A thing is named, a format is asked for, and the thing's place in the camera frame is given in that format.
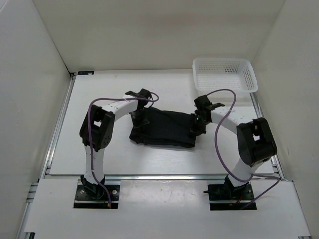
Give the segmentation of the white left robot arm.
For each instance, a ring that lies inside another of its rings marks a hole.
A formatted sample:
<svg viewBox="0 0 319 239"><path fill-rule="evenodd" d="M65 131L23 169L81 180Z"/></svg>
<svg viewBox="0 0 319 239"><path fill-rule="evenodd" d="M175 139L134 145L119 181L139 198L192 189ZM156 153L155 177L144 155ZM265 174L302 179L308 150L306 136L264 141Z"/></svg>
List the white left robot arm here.
<svg viewBox="0 0 319 239"><path fill-rule="evenodd" d="M155 94L141 89L138 93L128 91L121 98L94 99L87 110L79 135L86 153L85 173L80 180L85 192L93 199L111 199L105 186L103 171L104 151L113 135L115 122L121 117L141 112L148 103L159 100Z"/></svg>

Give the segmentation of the black trousers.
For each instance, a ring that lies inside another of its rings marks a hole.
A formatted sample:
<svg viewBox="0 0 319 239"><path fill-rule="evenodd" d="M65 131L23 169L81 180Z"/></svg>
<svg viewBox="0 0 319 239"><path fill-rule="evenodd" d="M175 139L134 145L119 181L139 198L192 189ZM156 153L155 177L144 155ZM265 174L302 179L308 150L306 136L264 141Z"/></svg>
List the black trousers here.
<svg viewBox="0 0 319 239"><path fill-rule="evenodd" d="M149 124L132 128L129 139L137 144L193 148L196 136L190 134L191 114L145 108Z"/></svg>

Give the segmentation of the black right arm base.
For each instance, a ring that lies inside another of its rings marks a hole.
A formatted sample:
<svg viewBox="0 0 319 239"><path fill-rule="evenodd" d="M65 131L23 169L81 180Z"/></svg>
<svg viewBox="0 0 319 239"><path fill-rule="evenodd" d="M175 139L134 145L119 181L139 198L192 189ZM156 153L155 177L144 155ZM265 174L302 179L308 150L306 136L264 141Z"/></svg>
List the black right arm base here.
<svg viewBox="0 0 319 239"><path fill-rule="evenodd" d="M207 190L211 211L257 210L251 183L234 187L228 176L223 184L208 184Z"/></svg>

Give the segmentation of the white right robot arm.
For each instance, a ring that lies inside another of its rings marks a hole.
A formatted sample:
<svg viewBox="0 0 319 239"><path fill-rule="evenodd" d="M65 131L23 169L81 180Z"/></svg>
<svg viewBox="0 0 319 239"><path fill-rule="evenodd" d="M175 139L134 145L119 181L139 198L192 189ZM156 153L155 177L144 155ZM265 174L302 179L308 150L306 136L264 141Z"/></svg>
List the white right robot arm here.
<svg viewBox="0 0 319 239"><path fill-rule="evenodd" d="M222 103L213 104L208 96L203 95L194 100L196 110L192 114L190 134L199 136L206 133L206 126L216 123L214 145L218 158L228 175L224 181L224 194L235 199L242 193L254 176L256 170L272 156L277 154L277 146L267 120L263 117L248 121ZM229 170L221 158L217 137L220 127L237 136L239 160L233 170Z"/></svg>

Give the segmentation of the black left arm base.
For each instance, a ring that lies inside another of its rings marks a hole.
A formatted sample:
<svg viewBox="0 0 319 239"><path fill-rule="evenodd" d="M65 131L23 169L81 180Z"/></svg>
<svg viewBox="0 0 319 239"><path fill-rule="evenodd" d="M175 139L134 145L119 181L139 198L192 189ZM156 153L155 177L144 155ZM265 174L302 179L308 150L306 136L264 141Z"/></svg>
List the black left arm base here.
<svg viewBox="0 0 319 239"><path fill-rule="evenodd" d="M108 189L111 203L109 204L108 194L104 189L99 189L97 194L90 192L82 183L78 183L73 208L76 209L112 209L115 210L119 206L120 185L105 185Z"/></svg>

